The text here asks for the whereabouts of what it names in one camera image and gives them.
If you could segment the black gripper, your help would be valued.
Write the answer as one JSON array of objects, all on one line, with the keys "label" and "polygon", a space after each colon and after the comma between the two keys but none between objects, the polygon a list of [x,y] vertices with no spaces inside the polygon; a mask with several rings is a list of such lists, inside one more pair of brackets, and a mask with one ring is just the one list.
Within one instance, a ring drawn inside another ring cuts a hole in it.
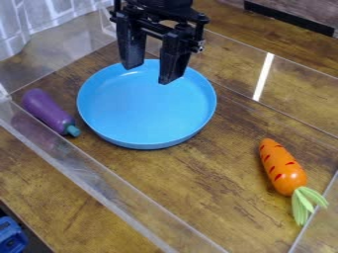
[{"label": "black gripper", "polygon": [[193,0],[114,0],[120,61],[126,69],[145,63],[147,35],[163,40],[161,77],[165,85],[186,70],[191,53],[203,51],[209,17],[191,8]]}]

